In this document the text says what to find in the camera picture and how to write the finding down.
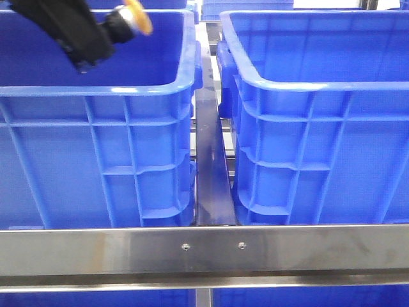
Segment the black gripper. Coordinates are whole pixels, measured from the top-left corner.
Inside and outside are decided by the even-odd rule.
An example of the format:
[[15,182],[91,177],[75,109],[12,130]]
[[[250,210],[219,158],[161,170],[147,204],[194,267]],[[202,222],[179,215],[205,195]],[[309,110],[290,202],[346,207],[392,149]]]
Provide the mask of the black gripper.
[[56,41],[80,73],[114,54],[111,12],[97,22],[85,1],[10,1],[10,9],[31,20]]

